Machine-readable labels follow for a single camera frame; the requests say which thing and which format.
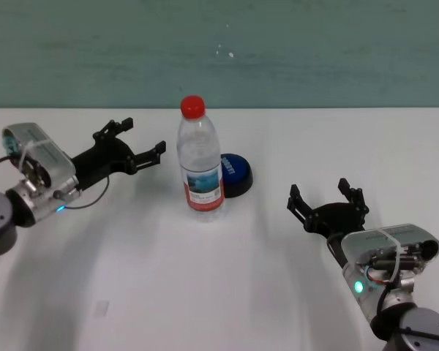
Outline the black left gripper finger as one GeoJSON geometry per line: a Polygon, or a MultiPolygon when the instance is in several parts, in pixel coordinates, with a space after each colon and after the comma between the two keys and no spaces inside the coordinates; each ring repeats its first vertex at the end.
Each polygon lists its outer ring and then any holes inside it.
{"type": "Polygon", "coordinates": [[[137,173],[148,167],[153,167],[160,163],[160,157],[166,152],[166,142],[163,140],[155,145],[151,150],[140,154],[134,154],[128,159],[129,171],[137,173]]]}
{"type": "Polygon", "coordinates": [[[133,119],[126,118],[121,122],[110,120],[100,131],[93,134],[96,143],[115,139],[122,132],[127,132],[133,128],[133,119]]]}

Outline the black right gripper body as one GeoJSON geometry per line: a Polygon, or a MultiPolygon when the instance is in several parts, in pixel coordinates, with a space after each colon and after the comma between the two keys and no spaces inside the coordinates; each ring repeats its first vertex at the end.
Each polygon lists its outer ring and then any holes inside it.
{"type": "Polygon", "coordinates": [[[369,208],[365,205],[330,203],[311,210],[304,221],[304,229],[323,236],[333,258],[343,268],[348,259],[342,250],[342,239],[350,233],[363,231],[368,213],[369,208]]]}

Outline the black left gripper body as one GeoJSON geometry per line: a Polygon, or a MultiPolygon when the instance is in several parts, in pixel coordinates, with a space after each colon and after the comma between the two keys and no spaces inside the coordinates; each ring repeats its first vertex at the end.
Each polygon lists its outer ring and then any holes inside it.
{"type": "Polygon", "coordinates": [[[86,190],[113,173],[137,173],[135,154],[117,138],[97,140],[92,148],[72,158],[78,189],[86,190]]]}

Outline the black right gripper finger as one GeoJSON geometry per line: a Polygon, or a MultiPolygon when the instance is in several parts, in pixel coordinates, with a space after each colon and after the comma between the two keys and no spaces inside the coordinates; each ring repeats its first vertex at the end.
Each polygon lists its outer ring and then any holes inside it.
{"type": "Polygon", "coordinates": [[[364,216],[369,213],[369,208],[365,203],[361,188],[352,188],[346,178],[341,178],[338,183],[338,189],[357,211],[362,212],[364,216]]]}
{"type": "Polygon", "coordinates": [[[303,224],[304,229],[314,227],[314,211],[304,202],[296,184],[290,187],[287,209],[303,224]]]}

